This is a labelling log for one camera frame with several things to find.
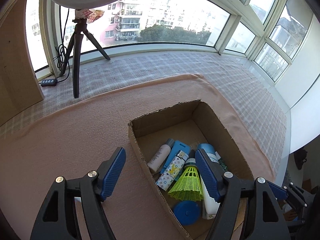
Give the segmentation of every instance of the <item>white bottle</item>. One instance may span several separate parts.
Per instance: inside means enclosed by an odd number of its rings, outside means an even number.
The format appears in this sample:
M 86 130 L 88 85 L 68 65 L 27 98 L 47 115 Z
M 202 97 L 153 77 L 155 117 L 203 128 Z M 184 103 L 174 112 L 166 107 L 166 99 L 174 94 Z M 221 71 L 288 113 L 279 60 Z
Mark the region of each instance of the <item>white bottle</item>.
M 174 140 L 169 138 L 164 145 L 161 145 L 156 154 L 152 157 L 152 159 L 148 162 L 149 169 L 156 173 L 160 165 L 164 162 L 164 160 L 168 157 L 171 152 L 171 148 L 174 145 Z
M 200 176 L 200 180 L 201 180 L 203 200 L 204 200 L 203 202 L 204 202 L 205 210 L 206 210 L 208 215 L 216 215 L 220 203 L 217 203 L 214 200 L 214 198 L 209 196 L 209 193 L 207 191 L 207 188 L 205 187 L 205 184 L 204 184 L 201 176 Z

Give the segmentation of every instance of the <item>white tube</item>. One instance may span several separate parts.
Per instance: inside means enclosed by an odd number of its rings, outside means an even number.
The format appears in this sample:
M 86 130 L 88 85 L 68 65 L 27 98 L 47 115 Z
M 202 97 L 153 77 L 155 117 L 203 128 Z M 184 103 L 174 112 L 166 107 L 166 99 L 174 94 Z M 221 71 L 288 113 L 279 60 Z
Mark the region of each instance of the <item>white tube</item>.
M 200 180 L 201 180 L 201 186 L 202 186 L 204 206 L 207 211 L 207 214 L 208 215 L 216 215 L 220 204 L 217 203 L 214 200 L 214 198 L 209 196 L 209 193 L 207 191 L 207 188 L 205 187 L 205 184 L 204 184 L 201 176 L 200 176 Z

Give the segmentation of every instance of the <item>tripod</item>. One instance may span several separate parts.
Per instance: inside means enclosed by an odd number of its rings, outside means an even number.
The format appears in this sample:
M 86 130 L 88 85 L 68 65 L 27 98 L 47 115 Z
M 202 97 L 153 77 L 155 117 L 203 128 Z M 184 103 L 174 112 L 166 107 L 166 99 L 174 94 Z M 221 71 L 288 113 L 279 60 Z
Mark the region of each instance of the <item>tripod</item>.
M 76 23 L 75 31 L 73 35 L 70 38 L 66 56 L 64 58 L 62 69 L 60 72 L 60 76 L 63 76 L 67 69 L 67 64 L 69 61 L 69 57 L 73 50 L 73 71 L 72 71 L 72 83 L 73 83 L 73 96 L 75 98 L 79 97 L 79 73 L 80 73 L 80 56 L 81 56 L 81 44 L 83 39 L 83 34 L 87 36 L 88 40 L 92 42 L 92 44 L 100 51 L 100 53 L 107 59 L 110 60 L 110 57 L 108 54 L 104 51 L 104 49 L 100 46 L 100 44 L 97 42 L 97 40 L 94 38 L 94 36 L 88 32 L 87 30 L 87 19 L 81 18 L 81 19 L 75 19 L 72 20 L 74 23 Z

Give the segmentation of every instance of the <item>bottle cap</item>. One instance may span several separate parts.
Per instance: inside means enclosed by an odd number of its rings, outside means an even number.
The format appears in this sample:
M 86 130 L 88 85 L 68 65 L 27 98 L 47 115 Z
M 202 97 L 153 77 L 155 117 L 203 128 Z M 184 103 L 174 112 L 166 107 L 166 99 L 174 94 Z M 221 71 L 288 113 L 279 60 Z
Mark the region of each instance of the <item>bottle cap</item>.
M 172 146 L 174 145 L 174 142 L 175 141 L 173 139 L 169 138 L 165 144 L 168 145 L 170 148 L 172 148 Z
M 181 225 L 188 226 L 199 219 L 200 207 L 194 201 L 185 200 L 174 207 L 173 213 Z
M 209 143 L 199 143 L 197 149 L 204 149 L 206 153 L 215 154 L 214 147 Z
M 194 149 L 191 149 L 188 155 L 189 155 L 189 158 L 195 158 L 196 151 Z
M 189 158 L 187 159 L 184 168 L 186 168 L 187 166 L 196 166 L 196 159 L 195 158 Z

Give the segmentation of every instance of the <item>yellow-green shuttlecock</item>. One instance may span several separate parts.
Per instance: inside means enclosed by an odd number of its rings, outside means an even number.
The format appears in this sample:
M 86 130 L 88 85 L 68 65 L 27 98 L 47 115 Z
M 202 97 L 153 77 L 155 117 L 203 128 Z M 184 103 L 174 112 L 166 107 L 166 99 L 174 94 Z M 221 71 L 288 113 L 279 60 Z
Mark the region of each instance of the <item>yellow-green shuttlecock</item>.
M 185 165 L 185 171 L 168 192 L 170 197 L 180 200 L 203 200 L 201 182 L 196 168 L 196 160 L 189 158 Z

